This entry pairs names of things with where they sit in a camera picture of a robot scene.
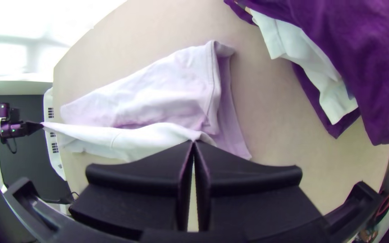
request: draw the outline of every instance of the black cable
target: black cable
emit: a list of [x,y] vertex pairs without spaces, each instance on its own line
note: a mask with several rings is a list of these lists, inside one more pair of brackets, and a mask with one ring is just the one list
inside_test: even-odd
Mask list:
[[70,193],[72,196],[73,196],[73,194],[75,194],[76,196],[77,196],[77,198],[79,198],[79,194],[77,194],[77,192],[72,192],[72,193]]
[[13,150],[11,149],[11,146],[10,146],[8,140],[7,140],[7,147],[9,148],[9,150],[10,150],[10,152],[11,152],[12,154],[16,154],[16,153],[18,152],[18,145],[17,145],[17,143],[16,143],[16,139],[15,139],[15,138],[13,138],[13,142],[14,142],[14,146],[15,146],[16,150],[13,151]]
[[[10,133],[10,135],[12,135],[12,133],[11,133],[11,123],[10,123],[10,120],[8,121],[8,124],[9,124],[9,133]],[[14,142],[14,146],[15,146],[15,148],[16,148],[16,150],[12,150],[11,149],[11,146],[10,146],[10,144],[9,144],[9,140],[7,139],[7,147],[9,148],[9,150],[10,150],[10,152],[12,153],[12,154],[16,154],[17,152],[18,152],[18,145],[17,145],[17,143],[16,143],[16,138],[13,138],[13,142]]]

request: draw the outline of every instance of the white towel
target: white towel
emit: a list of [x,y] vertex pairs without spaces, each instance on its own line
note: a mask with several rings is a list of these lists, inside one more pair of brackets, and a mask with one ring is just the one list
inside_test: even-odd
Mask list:
[[355,98],[349,98],[346,86],[327,55],[304,33],[290,23],[250,10],[259,26],[271,59],[285,58],[300,65],[319,90],[319,103],[331,124],[355,110]]
[[[201,131],[213,138],[217,147],[250,159],[231,95],[233,53],[217,41],[179,50],[63,105],[61,117],[71,125],[122,129],[169,122],[191,130],[190,136],[184,135],[188,130],[182,133],[185,139],[198,138]],[[165,128],[161,126],[160,135],[167,148],[174,135],[166,140]],[[147,145],[144,140],[133,144]]]
[[90,153],[133,162],[187,140],[202,140],[216,146],[205,133],[172,123],[155,123],[138,129],[77,126],[42,122],[47,132],[55,132],[58,146],[74,153]]

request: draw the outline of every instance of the purple towel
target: purple towel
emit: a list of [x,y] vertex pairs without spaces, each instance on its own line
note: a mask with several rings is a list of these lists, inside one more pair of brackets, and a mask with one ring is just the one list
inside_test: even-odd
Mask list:
[[[389,0],[240,0],[239,3],[302,28],[330,58],[355,95],[371,142],[389,143]],[[304,91],[312,102],[316,94],[308,88]],[[341,126],[328,129],[322,119],[324,114],[316,107],[315,110],[334,137],[355,120],[353,116],[357,113],[349,114],[352,117],[346,118]]]

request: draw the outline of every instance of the beige table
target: beige table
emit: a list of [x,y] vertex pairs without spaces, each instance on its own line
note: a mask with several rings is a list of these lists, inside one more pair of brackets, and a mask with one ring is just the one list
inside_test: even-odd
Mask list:
[[[332,138],[290,63],[270,60],[259,29],[240,20],[222,0],[129,0],[121,5],[56,65],[56,117],[60,119],[62,104],[208,40],[237,51],[231,60],[232,92],[252,161],[300,166],[301,188],[322,213],[342,204],[358,181],[379,189],[389,145],[372,146],[361,120],[339,139]],[[60,151],[68,184],[79,193],[87,185],[88,164],[120,163]]]

